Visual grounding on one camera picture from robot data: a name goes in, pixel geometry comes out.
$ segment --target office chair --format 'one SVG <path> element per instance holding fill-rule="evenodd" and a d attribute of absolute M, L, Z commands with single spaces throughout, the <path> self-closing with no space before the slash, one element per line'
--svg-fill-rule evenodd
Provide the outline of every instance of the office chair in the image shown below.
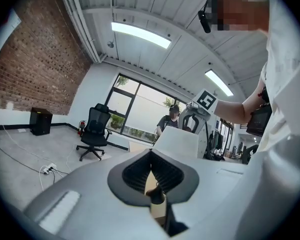
<path fill-rule="evenodd" d="M 104 136 L 109 119 L 109 108 L 106 105 L 98 103 L 95 107 L 90 108 L 89 119 L 81 136 L 81 141 L 89 146 L 76 146 L 76 150 L 79 150 L 79 148 L 87 150 L 80 156 L 80 161 L 90 152 L 94 153 L 101 160 L 101 157 L 96 151 L 101 151 L 102 155 L 105 151 L 95 147 L 105 147 L 107 145 L 107 139 L 109 135 L 112 134 L 112 132 L 107 129 L 108 134 L 106 138 Z"/>

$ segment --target black speaker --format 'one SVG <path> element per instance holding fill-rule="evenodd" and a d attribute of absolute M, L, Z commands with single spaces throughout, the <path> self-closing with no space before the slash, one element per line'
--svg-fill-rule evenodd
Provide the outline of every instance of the black speaker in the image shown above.
<path fill-rule="evenodd" d="M 30 131 L 36 136 L 49 134 L 52 116 L 44 108 L 33 107 L 30 115 Z"/>

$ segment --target concrete floor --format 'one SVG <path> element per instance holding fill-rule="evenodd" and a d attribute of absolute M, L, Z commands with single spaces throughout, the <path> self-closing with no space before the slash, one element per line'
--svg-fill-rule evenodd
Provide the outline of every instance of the concrete floor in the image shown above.
<path fill-rule="evenodd" d="M 79 161 L 80 155 L 85 150 L 79 149 L 77 151 L 76 145 L 86 145 L 80 142 L 77 132 L 68 126 L 53 126 L 50 134 L 43 136 L 34 136 L 29 129 L 25 129 L 25 132 L 19 132 L 18 130 L 8 130 L 8 132 L 19 146 L 40 157 L 50 159 L 61 172 L 70 172 L 66 166 L 66 160 L 71 152 L 68 166 L 72 171 L 82 165 L 99 161 L 93 153 L 87 154 L 82 162 Z M 41 166 L 47 166 L 51 163 L 19 148 L 4 130 L 0 130 L 0 148 L 36 171 L 39 171 Z M 101 149 L 105 151 L 105 154 L 101 157 L 103 160 L 127 152 L 110 145 Z M 7 202 L 23 210 L 34 197 L 42 192 L 39 173 L 14 161 L 2 150 L 0 150 L 0 191 Z M 60 179 L 61 176 L 55 173 L 55 181 L 57 182 Z M 54 176 L 52 173 L 49 175 L 41 174 L 41 180 L 43 188 L 46 189 L 53 184 Z"/>

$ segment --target red brick wall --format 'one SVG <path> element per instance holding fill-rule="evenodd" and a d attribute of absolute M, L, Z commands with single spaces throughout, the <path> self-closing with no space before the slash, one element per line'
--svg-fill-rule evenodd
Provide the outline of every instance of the red brick wall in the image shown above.
<path fill-rule="evenodd" d="M 0 51 L 0 108 L 67 115 L 91 65 L 62 0 L 20 0 L 21 19 Z"/>

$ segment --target black cap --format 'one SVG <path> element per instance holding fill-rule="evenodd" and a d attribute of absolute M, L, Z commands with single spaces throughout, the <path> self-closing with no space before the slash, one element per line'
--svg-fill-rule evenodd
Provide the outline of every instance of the black cap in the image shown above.
<path fill-rule="evenodd" d="M 173 112 L 173 113 L 175 113 L 175 114 L 177 114 L 177 113 L 180 112 L 180 109 L 179 109 L 179 106 L 176 104 L 176 105 L 170 106 L 169 111 L 170 111 L 170 112 Z"/>

